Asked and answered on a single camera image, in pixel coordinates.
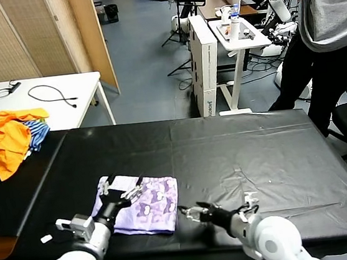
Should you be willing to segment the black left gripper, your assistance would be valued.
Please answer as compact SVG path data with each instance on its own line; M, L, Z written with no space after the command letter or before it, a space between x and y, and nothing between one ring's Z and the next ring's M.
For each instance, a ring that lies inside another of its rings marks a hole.
M121 209L128 208L131 206L131 201L136 201L141 196L143 193L143 178L143 176L140 176L135 187L125 192L123 190L110 190L115 175L100 177L97 190L98 194L101 195L102 206L94 216L94 221L114 221Z

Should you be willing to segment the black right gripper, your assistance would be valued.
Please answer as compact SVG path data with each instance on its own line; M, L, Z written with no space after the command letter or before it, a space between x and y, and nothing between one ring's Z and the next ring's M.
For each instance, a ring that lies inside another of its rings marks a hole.
M234 215L233 211L228 211L217 204L208 203L206 201L197 202L196 205L197 206L193 207L178 206L178 210L187 219L190 219L193 222L212 223L213 225L225 230L231 228L231 219Z

